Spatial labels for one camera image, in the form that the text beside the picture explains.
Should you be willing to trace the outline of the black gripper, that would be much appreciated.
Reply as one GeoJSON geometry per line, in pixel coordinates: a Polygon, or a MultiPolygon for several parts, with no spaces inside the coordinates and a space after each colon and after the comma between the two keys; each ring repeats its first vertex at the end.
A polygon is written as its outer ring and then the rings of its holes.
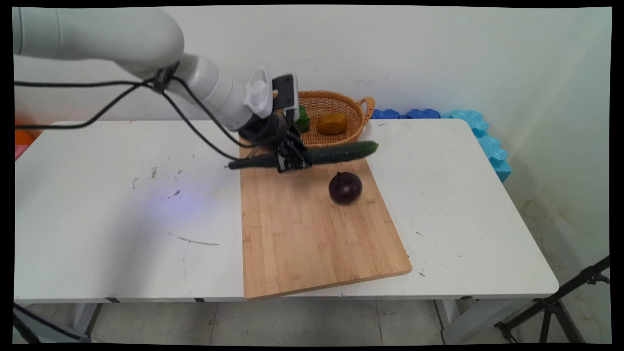
{"type": "Polygon", "coordinates": [[[291,118],[278,113],[272,113],[267,118],[253,115],[250,122],[242,127],[238,134],[253,146],[277,149],[275,158],[279,173],[285,173],[290,169],[307,169],[313,165],[291,118]]]}

